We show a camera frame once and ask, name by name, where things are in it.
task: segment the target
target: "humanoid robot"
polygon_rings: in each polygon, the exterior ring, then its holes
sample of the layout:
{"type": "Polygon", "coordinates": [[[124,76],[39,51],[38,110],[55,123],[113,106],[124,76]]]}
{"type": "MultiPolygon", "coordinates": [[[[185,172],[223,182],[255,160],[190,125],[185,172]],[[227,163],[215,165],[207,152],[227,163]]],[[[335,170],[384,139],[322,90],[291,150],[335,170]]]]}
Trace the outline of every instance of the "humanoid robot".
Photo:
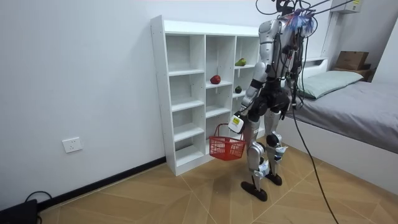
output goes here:
{"type": "Polygon", "coordinates": [[[292,82],[297,81],[302,64],[302,41],[304,36],[290,29],[284,14],[293,10],[280,6],[282,17],[264,22],[259,27],[261,61],[254,67],[254,76],[246,90],[241,108],[232,117],[229,128],[243,133],[248,154],[248,167],[252,183],[242,182],[241,187],[259,200],[266,201],[267,194],[261,189],[261,179],[266,177],[276,185],[282,185],[278,166],[287,147],[282,147],[282,137],[276,133],[295,97],[290,97],[292,82]],[[265,115],[266,146],[256,141],[260,117],[265,115]],[[267,153],[268,160],[263,158],[267,153]]]}

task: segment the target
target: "pillow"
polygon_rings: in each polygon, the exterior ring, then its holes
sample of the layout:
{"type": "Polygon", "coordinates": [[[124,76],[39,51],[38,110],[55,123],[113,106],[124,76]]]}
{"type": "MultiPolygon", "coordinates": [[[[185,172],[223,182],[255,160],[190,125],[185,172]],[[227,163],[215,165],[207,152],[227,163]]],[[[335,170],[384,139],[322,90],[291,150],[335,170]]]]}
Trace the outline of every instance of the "pillow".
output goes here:
{"type": "Polygon", "coordinates": [[[298,90],[300,95],[316,100],[328,93],[355,83],[362,78],[362,75],[355,72],[329,71],[304,78],[304,94],[301,78],[299,78],[298,90]]]}

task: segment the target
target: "white wall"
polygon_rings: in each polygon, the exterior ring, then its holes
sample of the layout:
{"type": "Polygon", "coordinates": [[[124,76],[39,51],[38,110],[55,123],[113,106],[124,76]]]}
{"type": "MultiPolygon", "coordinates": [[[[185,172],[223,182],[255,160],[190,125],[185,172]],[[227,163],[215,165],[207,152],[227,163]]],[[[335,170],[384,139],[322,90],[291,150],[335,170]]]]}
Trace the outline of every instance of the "white wall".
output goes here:
{"type": "Polygon", "coordinates": [[[398,21],[392,30],[390,39],[380,60],[373,83],[398,84],[397,52],[398,52],[398,21]]]}
{"type": "MultiPolygon", "coordinates": [[[[160,14],[244,26],[274,18],[254,1],[0,1],[0,210],[164,156],[149,25],[160,14]],[[84,150],[66,154],[61,141],[76,136],[84,150]]],[[[308,57],[320,56],[325,18],[308,57]]]]}
{"type": "Polygon", "coordinates": [[[398,17],[397,0],[363,0],[360,13],[340,17],[341,36],[331,65],[334,66],[340,51],[352,50],[369,52],[366,63],[377,67],[398,17]]]}

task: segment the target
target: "white bed frame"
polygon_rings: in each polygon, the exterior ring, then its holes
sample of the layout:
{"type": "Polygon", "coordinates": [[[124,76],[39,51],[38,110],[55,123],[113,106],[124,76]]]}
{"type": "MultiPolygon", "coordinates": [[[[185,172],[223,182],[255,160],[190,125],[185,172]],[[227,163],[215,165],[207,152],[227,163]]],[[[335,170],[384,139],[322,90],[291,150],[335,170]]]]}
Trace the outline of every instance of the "white bed frame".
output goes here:
{"type": "MultiPolygon", "coordinates": [[[[306,68],[304,76],[326,71],[325,64],[327,60],[306,68]]],[[[297,123],[313,156],[398,194],[398,154],[311,124],[297,123]]],[[[284,143],[307,153],[292,118],[280,121],[277,132],[282,135],[284,143]]]]}

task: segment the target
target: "white bookshelf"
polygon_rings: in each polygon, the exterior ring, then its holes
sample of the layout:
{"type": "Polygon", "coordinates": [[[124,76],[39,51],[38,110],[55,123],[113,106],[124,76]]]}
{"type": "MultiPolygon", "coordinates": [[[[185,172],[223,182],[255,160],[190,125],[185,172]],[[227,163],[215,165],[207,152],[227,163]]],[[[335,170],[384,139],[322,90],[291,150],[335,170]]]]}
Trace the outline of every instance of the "white bookshelf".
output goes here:
{"type": "MultiPolygon", "coordinates": [[[[151,20],[157,85],[168,166],[180,175],[213,158],[209,136],[228,123],[250,85],[259,59],[257,27],[151,20]],[[247,64],[234,66],[244,57],[247,64]],[[214,75],[221,82],[212,84],[214,75]],[[243,91],[235,93],[236,86],[243,91]]],[[[258,137],[264,135],[263,122],[258,137]]],[[[237,137],[227,126],[220,135],[237,137]]]]}

